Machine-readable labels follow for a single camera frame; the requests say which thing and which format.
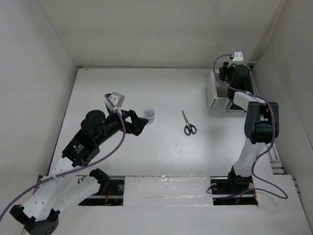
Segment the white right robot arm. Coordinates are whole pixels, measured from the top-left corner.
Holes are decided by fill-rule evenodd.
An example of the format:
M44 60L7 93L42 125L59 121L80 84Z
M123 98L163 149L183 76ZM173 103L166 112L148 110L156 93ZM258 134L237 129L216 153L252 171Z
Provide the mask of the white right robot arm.
M253 93L249 68L224 62L219 68L219 81L227 87L227 98L246 112L246 141L237 162L224 183L232 193L252 184L252 165L265 148L279 135L279 106Z

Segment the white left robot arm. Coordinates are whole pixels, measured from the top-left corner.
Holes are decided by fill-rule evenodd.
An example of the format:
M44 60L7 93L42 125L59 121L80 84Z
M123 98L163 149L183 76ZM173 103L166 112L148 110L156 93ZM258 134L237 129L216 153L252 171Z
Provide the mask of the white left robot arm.
M59 225L66 209L78 205L89 196L104 194L110 189L110 177L102 170L93 169L77 186L65 193L75 178L75 171L86 168L100 152L100 145L121 131L138 136L148 124L133 110L109 112L100 110L86 114L81 128L62 152L51 176L37 187L32 197L21 205L14 205L10 214L30 235L50 235Z

